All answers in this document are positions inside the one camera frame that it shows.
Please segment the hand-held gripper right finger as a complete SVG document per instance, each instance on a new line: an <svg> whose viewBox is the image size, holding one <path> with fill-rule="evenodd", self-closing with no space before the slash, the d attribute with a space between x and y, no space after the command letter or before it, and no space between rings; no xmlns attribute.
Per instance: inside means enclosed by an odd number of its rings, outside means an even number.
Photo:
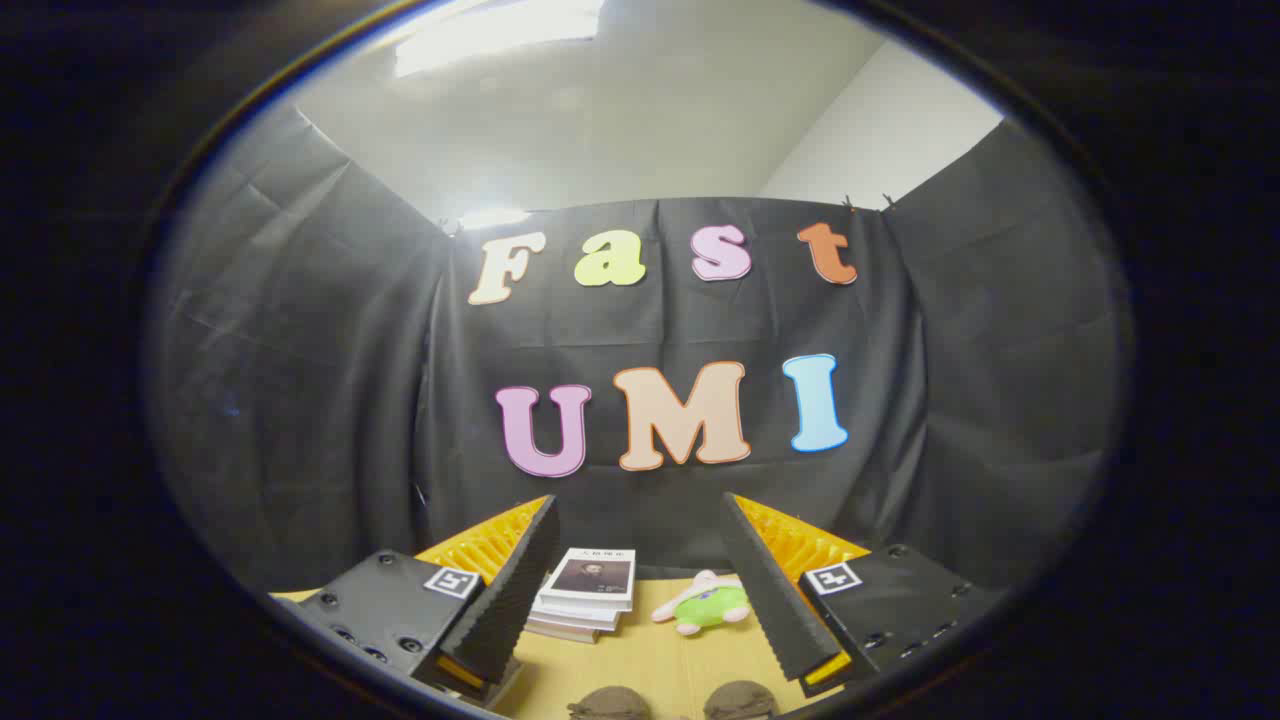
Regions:
<svg viewBox="0 0 1280 720"><path fill-rule="evenodd" d="M910 546L867 550L741 495L722 496L719 532L783 676L808 697L915 664L1001 601Z"/></svg>

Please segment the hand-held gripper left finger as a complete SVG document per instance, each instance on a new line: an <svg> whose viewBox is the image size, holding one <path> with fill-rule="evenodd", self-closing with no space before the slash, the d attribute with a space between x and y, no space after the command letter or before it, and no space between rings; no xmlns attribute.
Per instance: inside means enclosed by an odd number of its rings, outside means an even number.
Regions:
<svg viewBox="0 0 1280 720"><path fill-rule="evenodd" d="M561 543L541 496L417 555L379 550L303 597L273 600L367 673L488 705Z"/></svg>

